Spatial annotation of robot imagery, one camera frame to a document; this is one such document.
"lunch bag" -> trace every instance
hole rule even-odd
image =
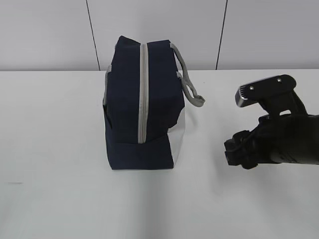
[[[185,129],[183,92],[193,105],[204,104],[174,44],[168,40],[140,44],[119,38],[105,74],[103,98],[107,156],[112,169],[174,167]]]

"white wall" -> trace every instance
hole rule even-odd
[[[97,70],[85,0],[1,0],[0,70]]]
[[[225,6],[226,0],[2,0],[0,70],[105,70],[120,35],[170,39],[190,70],[215,69],[219,46],[218,69],[318,68],[317,1],[229,0],[220,45]]]
[[[218,69],[319,67],[319,1],[229,0]]]

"white tabletop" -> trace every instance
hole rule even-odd
[[[319,70],[190,71],[172,170],[112,171],[104,72],[0,72],[1,239],[317,239],[319,166],[228,166],[224,141],[266,112],[238,108],[240,84],[291,74],[319,114]]]

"zipper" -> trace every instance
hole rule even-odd
[[[147,44],[140,46],[140,103],[138,143],[146,142],[149,115],[149,50]]]

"gray handle strap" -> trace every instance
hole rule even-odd
[[[108,75],[111,71],[112,71],[112,65],[109,65],[108,69],[106,70],[106,73],[105,73],[105,91],[104,91],[104,96],[103,96],[103,105],[104,106],[106,105],[106,90],[108,87]]]
[[[187,72],[187,68],[186,68],[186,64],[185,64],[178,48],[173,43],[170,44],[170,47],[174,50],[175,55],[176,55],[178,61],[180,62],[181,68],[183,70],[183,76],[179,72],[177,72],[177,77],[180,78],[181,86],[182,86],[182,89],[183,89],[183,92],[184,92],[186,98],[188,99],[188,101],[192,105],[194,105],[196,107],[202,107],[203,104],[205,103],[205,99],[203,98],[203,96],[200,96],[199,94],[197,94],[197,91],[196,91],[193,83],[190,81],[190,78],[189,78],[189,75]],[[193,97],[191,96],[187,87],[190,88],[190,90],[193,94]]]

